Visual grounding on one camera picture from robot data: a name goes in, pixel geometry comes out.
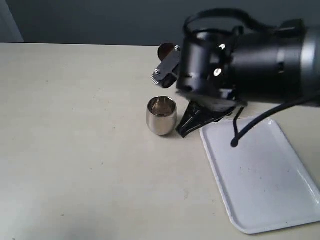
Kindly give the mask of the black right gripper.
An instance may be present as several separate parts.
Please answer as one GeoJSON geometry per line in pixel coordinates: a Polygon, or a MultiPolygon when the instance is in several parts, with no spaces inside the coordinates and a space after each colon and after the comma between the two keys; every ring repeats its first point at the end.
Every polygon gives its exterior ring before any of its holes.
{"type": "Polygon", "coordinates": [[[231,32],[196,31],[185,37],[181,52],[175,45],[151,79],[161,88],[170,88],[177,81],[177,94],[190,101],[176,132],[185,138],[235,110],[212,111],[201,105],[282,102],[279,49],[273,32],[242,34],[237,27],[231,32]]]}

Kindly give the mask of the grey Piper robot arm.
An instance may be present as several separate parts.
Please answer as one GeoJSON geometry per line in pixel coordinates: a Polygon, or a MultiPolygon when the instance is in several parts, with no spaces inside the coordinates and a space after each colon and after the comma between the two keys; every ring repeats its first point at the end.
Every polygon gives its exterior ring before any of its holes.
{"type": "Polygon", "coordinates": [[[320,31],[308,28],[299,35],[197,30],[204,43],[185,37],[183,45],[158,48],[160,65],[151,75],[161,87],[176,86],[189,102],[176,127],[181,137],[233,112],[248,102],[290,103],[313,96],[320,104],[320,31]]]}

